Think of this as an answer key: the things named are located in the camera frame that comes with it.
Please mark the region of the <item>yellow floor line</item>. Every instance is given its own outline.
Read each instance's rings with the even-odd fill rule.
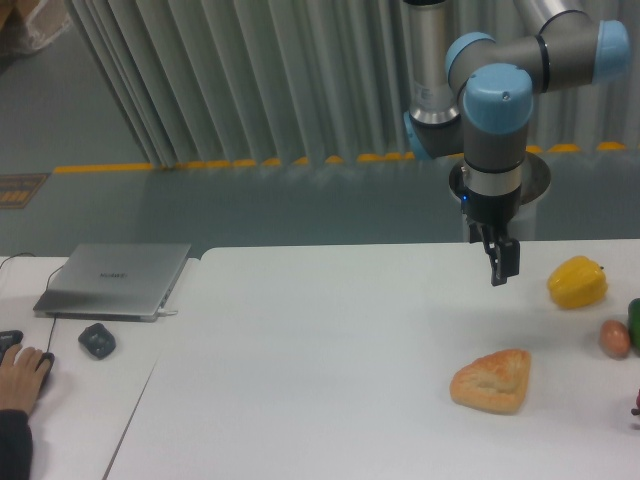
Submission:
[[[602,142],[598,145],[598,150],[626,150],[627,147],[623,143],[618,142]]]
[[[598,145],[597,149],[603,150],[625,150],[627,147],[619,142],[602,142]],[[527,151],[530,153],[541,154],[545,151],[538,145],[529,145]],[[580,147],[571,143],[560,143],[554,145],[547,153],[566,153],[566,152],[580,152]],[[464,154],[458,153],[449,155],[450,158],[462,158]],[[398,162],[415,160],[413,152],[399,153],[390,152],[386,155],[377,155],[373,153],[363,153],[358,155],[356,161],[358,163],[374,163],[374,162]],[[307,157],[300,157],[298,160],[292,163],[292,165],[309,165],[309,159]],[[337,155],[332,155],[327,158],[325,164],[343,165],[346,162]],[[279,158],[268,158],[262,163],[258,164],[255,160],[250,158],[239,159],[230,162],[229,160],[210,160],[207,162],[193,161],[187,163],[177,164],[173,168],[166,168],[166,170],[190,170],[190,169],[204,169],[204,168],[249,168],[249,167],[280,167],[282,162]],[[96,173],[96,172],[126,172],[126,171],[145,171],[153,170],[153,166],[150,163],[116,163],[112,165],[74,165],[74,166],[61,166],[56,167],[53,170],[54,174],[59,173]]]
[[[116,163],[113,165],[76,165],[56,167],[53,173],[93,173],[93,172],[124,172],[135,170],[153,170],[150,163]]]
[[[558,145],[554,145],[547,151],[549,153],[579,152],[580,147],[572,143],[559,143]]]

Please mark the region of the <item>egg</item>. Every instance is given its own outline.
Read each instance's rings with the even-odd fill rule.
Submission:
[[[631,339],[626,325],[617,320],[604,322],[600,327],[600,346],[610,357],[626,357],[631,348]]]

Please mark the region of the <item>sleeve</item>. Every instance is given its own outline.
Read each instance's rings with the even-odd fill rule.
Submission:
[[[21,410],[0,411],[0,478],[29,480],[33,443],[29,417]]]

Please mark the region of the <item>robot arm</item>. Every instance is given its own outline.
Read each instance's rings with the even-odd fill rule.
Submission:
[[[415,87],[410,121],[430,156],[464,151],[451,183],[469,239],[483,243],[491,282],[502,285],[519,273],[520,246],[508,223],[522,203],[523,170],[534,163],[548,172],[525,150],[533,95],[623,73],[630,61],[626,30],[617,21],[593,23],[576,0],[514,0],[531,35],[499,45],[470,33],[445,55],[449,1],[405,2]]]

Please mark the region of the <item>laptop lid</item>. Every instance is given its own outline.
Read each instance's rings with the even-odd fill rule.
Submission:
[[[33,307],[65,318],[155,320],[188,244],[81,244]]]

